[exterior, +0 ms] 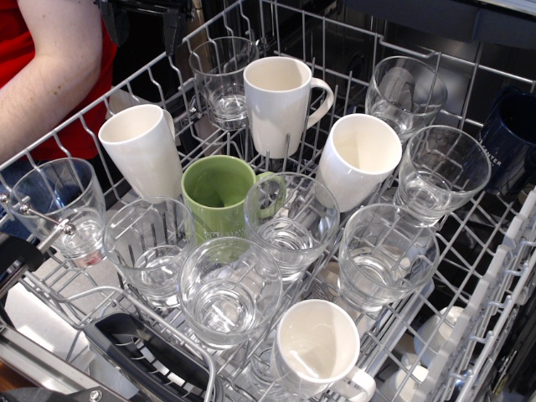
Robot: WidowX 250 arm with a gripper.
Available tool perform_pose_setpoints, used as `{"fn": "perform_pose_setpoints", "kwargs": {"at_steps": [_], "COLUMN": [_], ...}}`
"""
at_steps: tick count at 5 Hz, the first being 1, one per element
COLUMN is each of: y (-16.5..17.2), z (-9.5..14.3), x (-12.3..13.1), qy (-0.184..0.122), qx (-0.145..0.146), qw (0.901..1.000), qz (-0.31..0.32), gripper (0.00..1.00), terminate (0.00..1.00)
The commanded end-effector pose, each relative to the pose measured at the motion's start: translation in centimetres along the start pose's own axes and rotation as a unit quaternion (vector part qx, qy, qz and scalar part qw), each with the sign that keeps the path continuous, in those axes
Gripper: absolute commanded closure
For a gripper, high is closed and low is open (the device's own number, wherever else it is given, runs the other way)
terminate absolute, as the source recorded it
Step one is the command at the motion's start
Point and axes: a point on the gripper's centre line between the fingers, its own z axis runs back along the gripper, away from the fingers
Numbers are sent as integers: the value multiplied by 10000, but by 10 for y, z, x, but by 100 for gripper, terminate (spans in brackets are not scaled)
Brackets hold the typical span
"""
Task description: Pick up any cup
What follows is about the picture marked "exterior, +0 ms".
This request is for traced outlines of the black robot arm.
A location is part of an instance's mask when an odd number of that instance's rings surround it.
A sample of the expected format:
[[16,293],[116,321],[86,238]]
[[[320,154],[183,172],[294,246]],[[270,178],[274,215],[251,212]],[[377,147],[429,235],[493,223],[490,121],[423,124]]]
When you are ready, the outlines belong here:
[[167,56],[175,55],[183,42],[189,21],[202,12],[202,2],[178,1],[94,1],[99,8],[111,40],[118,46],[126,43],[131,32],[156,35],[161,29],[161,41]]

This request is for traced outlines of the person's bare forearm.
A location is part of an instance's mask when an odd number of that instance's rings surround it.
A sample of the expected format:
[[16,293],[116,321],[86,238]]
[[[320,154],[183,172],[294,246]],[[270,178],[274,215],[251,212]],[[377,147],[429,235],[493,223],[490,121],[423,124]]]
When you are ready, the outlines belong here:
[[101,72],[101,14],[92,1],[19,1],[33,59],[1,89],[1,127],[53,128]]

